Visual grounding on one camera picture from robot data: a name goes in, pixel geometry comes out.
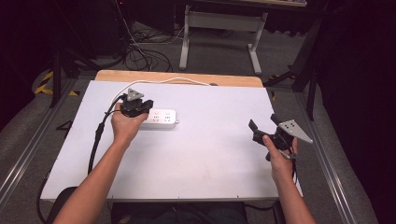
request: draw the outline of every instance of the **white power strip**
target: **white power strip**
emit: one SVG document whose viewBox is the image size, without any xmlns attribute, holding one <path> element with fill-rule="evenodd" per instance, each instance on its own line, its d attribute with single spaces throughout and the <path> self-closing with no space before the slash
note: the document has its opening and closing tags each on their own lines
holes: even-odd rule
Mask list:
<svg viewBox="0 0 396 224">
<path fill-rule="evenodd" d="M 175 110 L 150 109 L 148 118 L 140 125 L 140 130 L 173 129 L 177 123 Z"/>
</svg>

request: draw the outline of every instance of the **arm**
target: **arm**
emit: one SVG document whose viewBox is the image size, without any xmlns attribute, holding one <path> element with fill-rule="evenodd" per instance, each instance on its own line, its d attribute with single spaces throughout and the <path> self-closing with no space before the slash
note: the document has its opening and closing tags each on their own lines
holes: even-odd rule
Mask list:
<svg viewBox="0 0 396 224">
<path fill-rule="evenodd" d="M 140 124 L 148 117 L 148 114 L 142 114 L 133 119 L 127 118 L 121 114 L 120 104 L 116 104 L 116 110 L 111 119 L 113 143 L 67 200 L 55 223 L 94 223 L 99 217 L 122 156 L 136 136 Z"/>
<path fill-rule="evenodd" d="M 262 140 L 271 154 L 272 177 L 276 184 L 286 222 L 289 224 L 316 223 L 291 178 L 291 161 L 285 159 L 279 153 L 267 135 Z M 294 138 L 292 145 L 295 153 L 297 153 L 296 138 Z"/>
</svg>

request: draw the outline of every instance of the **white stand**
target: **white stand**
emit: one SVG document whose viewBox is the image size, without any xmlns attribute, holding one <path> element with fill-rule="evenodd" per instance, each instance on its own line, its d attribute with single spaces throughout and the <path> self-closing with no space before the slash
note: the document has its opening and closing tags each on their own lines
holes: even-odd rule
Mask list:
<svg viewBox="0 0 396 224">
<path fill-rule="evenodd" d="M 254 73 L 262 74 L 256 48 L 262 36 L 262 29 L 267 18 L 267 13 L 262 13 L 261 17 L 247 17 L 235 15 L 223 15 L 204 12 L 190 12 L 190 6 L 186 6 L 184 17 L 184 38 L 180 56 L 180 69 L 187 68 L 187 58 L 189 56 L 189 29 L 190 27 L 202 27 L 212 29 L 226 29 L 246 32 L 256 32 L 253 44 L 248 44 L 247 49 L 253 64 Z"/>
</svg>

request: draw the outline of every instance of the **gray carpet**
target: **gray carpet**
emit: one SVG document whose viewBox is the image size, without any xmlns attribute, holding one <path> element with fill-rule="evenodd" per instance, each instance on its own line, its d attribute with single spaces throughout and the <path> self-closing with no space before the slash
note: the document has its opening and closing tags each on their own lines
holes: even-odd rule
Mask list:
<svg viewBox="0 0 396 224">
<path fill-rule="evenodd" d="M 185 71 L 178 69 L 181 40 L 178 39 L 168 45 L 141 45 L 141 47 L 143 49 L 155 49 L 165 54 L 170 59 L 174 72 L 254 76 L 247 51 L 247 43 L 250 43 L 253 38 L 254 34 L 249 33 L 234 33 L 225 38 L 205 30 L 195 31 L 191 35 L 188 67 Z M 263 71 L 261 78 L 266 80 L 271 75 L 280 75 L 288 71 L 287 66 L 293 63 L 303 40 L 303 36 L 289 37 L 285 34 L 264 32 L 258 47 L 258 57 Z M 104 63 L 107 61 L 108 59 L 102 58 L 97 62 Z M 161 63 L 157 70 L 161 71 L 165 68 L 166 64 Z M 125 67 L 119 64 L 112 69 L 125 70 Z M 34 90 L 45 74 L 46 71 L 43 71 L 43 74 L 37 78 L 32 87 Z M 68 96 L 65 99 L 18 186 L 7 200 L 6 206 L 0 211 L 0 223 L 41 223 L 35 211 L 35 197 L 43 177 L 55 162 L 64 142 L 65 132 L 56 131 L 56 128 L 69 120 L 73 120 L 90 78 L 94 79 L 90 76 L 81 76 L 73 87 L 74 91 L 81 91 L 80 96 Z M 283 88 L 288 84 L 290 84 L 290 81 L 286 80 L 278 85 L 282 88 L 273 89 L 276 91 L 276 100 L 273 101 L 274 110 L 280 118 L 284 120 L 295 119 L 305 130 L 308 130 L 307 121 L 304 119 L 304 111 L 297 105 L 295 93 Z M 318 127 L 323 145 L 340 177 L 352 212 L 358 223 L 376 223 L 370 201 L 349 166 L 327 113 L 321 104 L 319 94 L 318 91 L 314 110 L 315 124 Z M 0 133 L 0 180 L 2 182 L 35 134 L 35 129 L 48 111 L 50 99 L 50 95 L 38 94 L 33 102 L 26 106 Z M 311 145 L 301 143 L 299 154 L 299 179 L 304 199 L 313 216 L 318 223 L 343 223 L 315 149 Z M 266 206 L 271 202 L 249 203 Z M 46 217 L 51 208 L 51 203 L 41 202 L 41 207 L 42 213 Z M 247 217 L 249 223 L 275 223 L 271 211 L 260 212 L 247 208 Z M 98 223 L 109 223 L 109 211 L 106 206 Z"/>
</svg>

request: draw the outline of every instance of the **person's left hand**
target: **person's left hand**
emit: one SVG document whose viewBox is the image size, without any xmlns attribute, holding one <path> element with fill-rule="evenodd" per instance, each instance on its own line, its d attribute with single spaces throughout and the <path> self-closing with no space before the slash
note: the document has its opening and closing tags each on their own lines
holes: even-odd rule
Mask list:
<svg viewBox="0 0 396 224">
<path fill-rule="evenodd" d="M 126 149 L 136 136 L 140 124 L 148 118 L 149 114 L 144 113 L 135 118 L 128 118 L 120 112 L 120 106 L 120 103 L 116 104 L 115 112 L 111 119 L 114 133 L 113 143 L 121 144 Z"/>
</svg>

